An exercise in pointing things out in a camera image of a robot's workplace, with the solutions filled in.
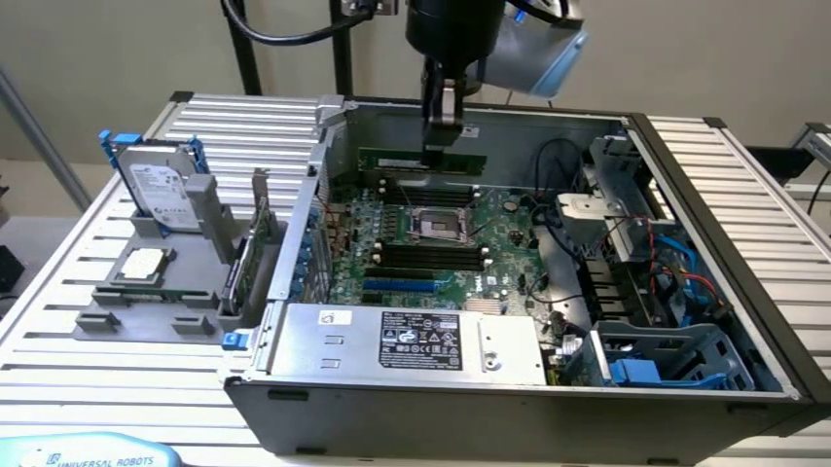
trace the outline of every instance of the black cable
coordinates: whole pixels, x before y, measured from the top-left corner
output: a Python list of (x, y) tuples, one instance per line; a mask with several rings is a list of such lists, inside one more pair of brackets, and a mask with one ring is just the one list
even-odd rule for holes
[(221, 0), (221, 7), (226, 12), (228, 19), (245, 37), (248, 37), (252, 41), (257, 41), (260, 44), (265, 44), (266, 46), (304, 46), (306, 44), (312, 44), (332, 37), (334, 31), (357, 26), (361, 22), (372, 19), (374, 15), (373, 8), (364, 8), (360, 9), (354, 15), (345, 17), (340, 22), (330, 24), (317, 31), (294, 34), (293, 36), (268, 36), (268, 34), (252, 29), (245, 23), (242, 18), (238, 16), (236, 8), (233, 7), (232, 0)]
[(554, 143), (566, 143), (570, 148), (574, 151), (576, 154), (576, 161), (577, 161), (577, 172), (578, 169), (582, 166), (582, 160), (580, 159), (580, 154), (581, 154), (581, 150), (580, 147), (576, 145), (576, 143), (573, 141), (570, 141), (568, 138), (562, 138), (562, 137), (557, 137), (557, 138), (552, 138), (548, 141), (545, 141), (541, 145), (540, 148), (536, 151), (536, 157), (534, 157), (534, 162), (533, 162), (533, 194), (536, 195), (540, 191), (540, 160), (542, 159), (542, 153), (545, 152), (545, 148), (548, 148), (548, 145), (554, 144)]
[(550, 227), (550, 224), (548, 223), (548, 218), (546, 218), (545, 214), (542, 214), (542, 217), (545, 217), (545, 222), (542, 224), (545, 225), (545, 230), (548, 231), (548, 235), (553, 237), (554, 242), (557, 243), (557, 246), (560, 247), (561, 251), (564, 251), (565, 254), (573, 260), (573, 262), (578, 264), (580, 261), (581, 261), (581, 258), (573, 252), (573, 250), (564, 244), (564, 242), (560, 240), (560, 237), (557, 236), (557, 233), (554, 232), (554, 229)]
[(806, 215), (808, 216), (809, 216), (809, 212), (813, 210), (813, 204), (816, 203), (816, 198), (818, 198), (818, 192), (821, 191), (821, 186), (825, 184), (828, 175), (831, 175), (831, 170), (825, 171), (825, 174), (821, 176), (821, 179), (818, 180), (818, 183), (816, 184), (816, 190), (813, 190), (813, 196), (809, 197), (809, 203), (806, 204)]
[[(536, 211), (536, 209), (540, 208), (540, 206), (550, 207), (546, 204), (537, 203), (536, 207), (530, 210), (530, 215), (533, 215), (533, 212)], [(550, 226), (550, 221), (548, 220), (548, 213), (546, 212), (542, 212), (542, 225), (545, 226), (545, 230), (548, 231), (548, 235), (553, 238), (554, 243), (560, 247), (561, 251), (564, 251), (565, 254), (573, 260), (573, 262), (578, 264), (580, 261), (582, 261), (582, 258), (580, 258), (580, 256), (573, 252), (573, 250), (560, 240), (560, 237), (557, 236), (557, 233), (554, 232), (554, 229)]]
[(534, 302), (537, 302), (540, 304), (550, 305), (550, 304), (560, 304), (561, 302), (566, 302), (569, 300), (581, 299), (582, 298), (582, 294), (576, 294), (576, 295), (570, 295), (570, 296), (565, 297), (564, 299), (556, 299), (556, 300), (542, 300), (542, 299), (540, 299), (534, 295), (533, 291), (536, 290), (536, 284), (540, 283), (540, 280), (542, 280), (542, 277), (545, 277), (546, 275), (548, 274), (542, 274), (536, 279), (533, 279), (533, 283), (530, 284), (530, 287), (528, 288), (528, 297), (530, 297), (530, 299), (533, 299)]

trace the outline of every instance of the slotted aluminum surface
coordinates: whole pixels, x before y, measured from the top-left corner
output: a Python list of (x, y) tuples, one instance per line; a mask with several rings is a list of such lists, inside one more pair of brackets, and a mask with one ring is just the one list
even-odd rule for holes
[[(258, 125), (265, 117), (248, 118), (246, 112), (262, 113), (262, 109), (273, 105), (302, 105), (308, 108), (302, 109), (301, 115), (314, 113), (316, 102), (312, 100), (197, 94), (193, 101), (201, 102), (210, 98), (222, 101), (222, 105), (214, 107), (224, 110), (232, 108), (238, 115), (230, 119), (230, 116), (182, 113), (178, 121), (189, 122), (186, 119), (190, 117), (209, 117), (213, 124), (220, 124), (221, 118), (228, 118), (228, 122), (234, 125)], [(193, 101), (192, 106), (184, 107), (204, 111), (200, 108), (202, 104)], [(153, 125), (150, 132), (168, 131), (165, 125), (172, 119), (164, 120), (164, 123), (158, 121)], [(198, 132), (208, 143), (209, 165), (220, 177), (237, 179), (220, 179), (220, 196), (222, 201), (233, 203), (234, 213), (244, 215), (252, 209), (250, 189), (245, 181), (248, 172), (262, 163), (272, 167), (281, 165), (285, 158), (301, 164), (302, 154), (286, 156), (265, 153), (262, 151), (270, 151), (270, 143), (250, 144), (250, 139), (240, 140), (238, 144), (228, 142), (230, 136), (240, 134), (249, 138), (273, 138), (274, 132), (281, 130), (246, 126), (248, 129), (242, 131), (242, 127), (229, 126), (232, 131), (222, 132), (220, 126), (210, 128), (213, 139), (205, 137), (206, 133)], [(188, 127), (180, 134), (189, 135), (192, 129)], [(0, 437), (108, 430), (172, 445), (184, 462), (193, 466), (365, 466), (366, 463), (357, 459), (274, 457), (258, 447), (224, 395), (214, 373), (220, 365), (241, 370), (246, 361), (222, 357), (217, 346), (70, 339), (77, 310), (90, 300), (90, 284), (104, 279), (132, 235), (132, 225), (125, 220), (132, 207), (122, 184), (113, 178), (11, 312), (0, 321)], [(277, 214), (280, 209), (282, 215), (289, 213), (289, 202), (274, 207)], [(809, 306), (789, 306), (793, 322), (800, 323), (798, 326), (810, 323), (809, 326), (817, 326), (810, 329), (824, 334), (821, 330), (826, 328), (822, 326), (831, 325), (831, 319), (825, 317), (824, 322), (816, 320)], [(817, 345), (821, 345), (822, 339), (822, 336), (816, 336)], [(831, 368), (831, 357), (817, 356), (817, 361), (822, 368)], [(831, 422), (822, 421), (798, 436), (786, 439), (750, 438), (700, 465), (818, 467), (828, 465), (829, 441)], [(601, 448), (602, 440), (597, 440), (597, 449)], [(374, 464), (448, 465), (408, 460), (377, 460)], [(453, 464), (460, 467), (488, 465), (476, 462)]]
[(725, 129), (710, 128), (700, 119), (678, 122), (650, 117), (650, 121), (769, 298), (831, 377), (825, 233)]

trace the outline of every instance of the power supply label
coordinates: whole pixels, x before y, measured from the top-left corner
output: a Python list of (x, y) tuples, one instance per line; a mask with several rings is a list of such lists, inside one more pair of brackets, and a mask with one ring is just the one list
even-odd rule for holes
[(377, 362), (384, 368), (462, 368), (462, 337), (456, 314), (384, 311)]

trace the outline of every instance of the blue drive bracket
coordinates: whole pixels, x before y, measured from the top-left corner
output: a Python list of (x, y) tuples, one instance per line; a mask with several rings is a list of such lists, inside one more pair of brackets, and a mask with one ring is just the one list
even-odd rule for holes
[(193, 151), (193, 158), (196, 160), (196, 171), (198, 173), (210, 173), (210, 170), (208, 169), (208, 159), (205, 159), (205, 145), (196, 138), (196, 135), (190, 136), (190, 139), (188, 139), (186, 141), (186, 145)]
[(116, 146), (140, 143), (141, 135), (137, 133), (120, 133), (114, 138), (110, 138), (112, 135), (113, 133), (108, 129), (101, 130), (101, 132), (98, 133), (98, 145), (101, 146), (101, 149), (104, 149), (109, 165), (118, 172), (118, 176), (124, 181), (124, 186), (126, 187), (126, 192), (129, 193), (129, 197), (132, 198), (132, 203), (134, 204), (134, 209), (138, 213), (138, 217), (149, 217), (141, 209), (141, 206), (138, 205), (138, 200), (134, 197), (132, 188), (129, 188), (129, 183), (126, 183), (126, 177), (124, 176), (124, 171), (118, 164), (118, 157), (116, 155)]
[(724, 373), (701, 380), (661, 380), (658, 367), (652, 360), (621, 358), (609, 365), (610, 380), (617, 386), (658, 387), (674, 389), (721, 389), (726, 380)]

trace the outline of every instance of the wire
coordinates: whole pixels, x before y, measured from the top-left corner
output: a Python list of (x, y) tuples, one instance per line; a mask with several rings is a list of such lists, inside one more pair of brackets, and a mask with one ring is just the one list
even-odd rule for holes
[[(550, 207), (550, 205), (536, 202), (536, 206), (533, 207), (533, 209), (530, 209), (530, 220), (533, 220), (533, 213), (536, 212), (536, 210), (540, 207)], [(548, 220), (548, 213), (545, 213), (545, 212), (542, 212), (542, 225), (545, 226), (545, 230), (548, 231), (548, 235), (552, 237), (552, 239), (554, 240), (554, 243), (560, 247), (560, 250), (565, 252), (565, 254), (570, 257), (570, 259), (573, 260), (574, 263), (580, 263), (580, 261), (582, 261), (582, 258), (573, 252), (570, 247), (568, 247), (568, 245), (565, 245), (564, 241), (561, 241), (560, 236), (554, 232), (554, 229), (553, 229), (553, 227), (550, 225), (550, 221)]]
[[(672, 270), (669, 268), (666, 268), (666, 267), (662, 267), (662, 273), (673, 275)], [(705, 277), (702, 277), (701, 275), (697, 275), (697, 274), (690, 274), (688, 272), (681, 272), (680, 275), (681, 275), (681, 277), (684, 279), (694, 280), (696, 282), (700, 282), (701, 284), (704, 284), (708, 292), (712, 294), (712, 298), (713, 298), (714, 302), (718, 305), (724, 306), (724, 301), (717, 297), (717, 291), (714, 290), (714, 286), (712, 285), (712, 282), (709, 282), (709, 280)]]
[(466, 234), (466, 237), (472, 237), (473, 235), (478, 234), (481, 232), (481, 229), (484, 229), (488, 226), (488, 224), (493, 222), (494, 220), (496, 218), (492, 217), (490, 219), (484, 221), (484, 223), (470, 233)]
[(831, 170), (825, 171), (825, 174), (821, 176), (821, 179), (818, 180), (818, 183), (816, 184), (816, 190), (813, 190), (813, 195), (809, 197), (809, 203), (806, 204), (806, 215), (808, 216), (809, 216), (809, 212), (813, 210), (813, 204), (816, 203), (816, 198), (818, 198), (818, 192), (821, 191), (821, 186), (825, 184), (828, 175), (831, 175)]
[(224, 8), (228, 19), (245, 37), (266, 46), (304, 46), (312, 44), (332, 37), (336, 31), (357, 26), (361, 22), (372, 19), (374, 15), (374, 8), (366, 6), (360, 9), (354, 15), (342, 18), (334, 24), (330, 24), (317, 31), (296, 34), (293, 36), (269, 36), (252, 29), (245, 23), (245, 20), (238, 16), (232, 0), (221, 0), (221, 7)]
[(565, 254), (570, 257), (570, 259), (573, 260), (574, 263), (580, 263), (581, 258), (580, 256), (573, 253), (573, 250), (570, 250), (570, 247), (568, 245), (565, 245), (565, 243), (560, 240), (560, 237), (557, 236), (557, 233), (554, 232), (554, 229), (552, 228), (550, 224), (548, 223), (548, 216), (545, 215), (545, 213), (542, 213), (542, 217), (545, 218), (545, 230), (548, 231), (548, 235), (554, 239), (554, 242), (557, 243), (557, 246), (560, 247), (561, 251), (565, 252)]
[(536, 285), (540, 283), (540, 280), (542, 280), (542, 277), (548, 277), (548, 274), (544, 273), (536, 279), (533, 279), (533, 282), (530, 283), (530, 287), (528, 287), (528, 297), (530, 297), (530, 299), (533, 299), (534, 302), (537, 302), (540, 304), (545, 304), (545, 305), (552, 305), (552, 304), (560, 304), (560, 303), (566, 302), (566, 301), (573, 300), (573, 299), (581, 299), (582, 298), (582, 294), (574, 294), (574, 295), (570, 295), (570, 296), (565, 297), (564, 299), (556, 299), (556, 300), (542, 300), (542, 299), (540, 299), (534, 295), (533, 291), (536, 290)]
[(554, 144), (554, 143), (566, 143), (573, 149), (574, 154), (576, 154), (577, 172), (582, 166), (582, 161), (580, 160), (580, 153), (582, 151), (580, 150), (580, 147), (576, 145), (573, 141), (562, 137), (552, 138), (548, 141), (545, 141), (540, 145), (540, 148), (536, 151), (536, 157), (533, 161), (533, 196), (538, 196), (538, 191), (540, 191), (540, 160), (542, 159), (542, 153), (545, 152), (545, 148), (548, 147), (548, 145)]

